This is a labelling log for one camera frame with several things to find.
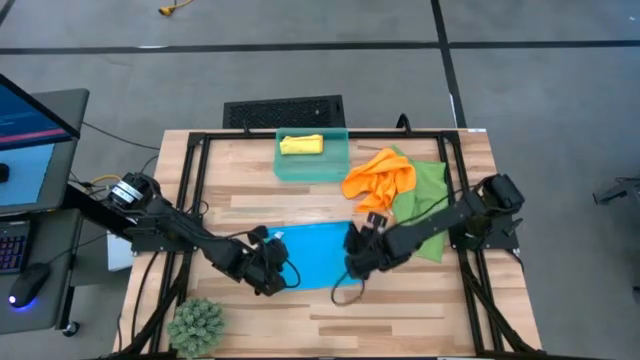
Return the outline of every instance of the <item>teal plastic bin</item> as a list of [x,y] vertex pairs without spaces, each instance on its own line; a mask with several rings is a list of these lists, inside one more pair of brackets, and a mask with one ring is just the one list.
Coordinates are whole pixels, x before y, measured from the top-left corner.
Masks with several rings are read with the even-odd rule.
[[[282,155],[285,136],[322,135],[322,154]],[[282,181],[338,182],[349,173],[349,132],[345,128],[280,128],[276,131],[273,171]]]

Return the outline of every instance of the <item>monitor screen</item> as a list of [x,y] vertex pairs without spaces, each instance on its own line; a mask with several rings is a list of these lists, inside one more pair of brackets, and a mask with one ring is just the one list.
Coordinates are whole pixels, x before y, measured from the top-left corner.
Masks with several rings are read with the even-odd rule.
[[67,130],[69,125],[16,88],[12,83],[0,82],[0,149],[56,143],[74,137]]

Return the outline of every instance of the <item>succulent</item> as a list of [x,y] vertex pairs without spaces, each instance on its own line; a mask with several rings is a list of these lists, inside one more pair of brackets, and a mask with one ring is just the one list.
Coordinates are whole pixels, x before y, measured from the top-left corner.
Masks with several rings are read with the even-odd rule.
[[225,324],[221,315],[220,304],[207,299],[187,300],[167,325],[171,346],[189,360],[207,354],[222,340]]

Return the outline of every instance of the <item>wooden tabletop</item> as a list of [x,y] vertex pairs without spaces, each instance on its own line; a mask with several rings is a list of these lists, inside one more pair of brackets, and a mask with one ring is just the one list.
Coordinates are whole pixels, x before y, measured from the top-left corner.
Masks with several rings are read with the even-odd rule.
[[[483,131],[459,130],[469,183],[496,173],[489,138]],[[189,131],[166,131],[155,178],[163,194],[175,203]],[[407,156],[439,161],[435,140],[362,139],[350,141],[351,165],[361,165],[383,147],[396,145]],[[247,230],[257,224],[282,226],[353,219],[339,184],[282,183],[273,173],[274,140],[214,140],[208,157],[203,200],[211,206],[204,226],[214,234]],[[453,152],[448,148],[450,166]],[[194,156],[187,204],[191,203],[199,147]],[[513,328],[533,347],[540,341],[520,265],[505,251],[485,251],[496,305]],[[470,253],[470,261],[475,263]],[[140,281],[151,254],[138,256],[122,309],[123,346],[130,342],[131,318]],[[136,331],[153,312],[165,255],[152,266],[144,288]],[[174,275],[181,260],[178,258]],[[448,246],[442,264],[414,257],[387,273],[374,272],[362,301],[336,307],[329,289],[291,291],[272,297],[255,296],[247,284],[237,284],[218,272],[198,252],[191,267],[188,297],[206,297],[223,306],[227,329],[216,357],[291,356],[438,356],[473,355],[473,343],[458,268]],[[337,299],[357,295],[359,285],[340,288]],[[485,347],[490,332],[478,306]],[[173,318],[173,309],[165,317]],[[161,350],[168,349],[166,333]]]

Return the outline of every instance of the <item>orange cloth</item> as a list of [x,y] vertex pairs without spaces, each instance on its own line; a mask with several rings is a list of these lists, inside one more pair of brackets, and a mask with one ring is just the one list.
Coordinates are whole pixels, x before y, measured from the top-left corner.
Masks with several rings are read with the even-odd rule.
[[370,192],[356,205],[356,211],[368,212],[390,209],[396,194],[415,187],[416,170],[409,159],[384,148],[371,161],[349,172],[342,182],[342,193],[351,199],[360,193]]

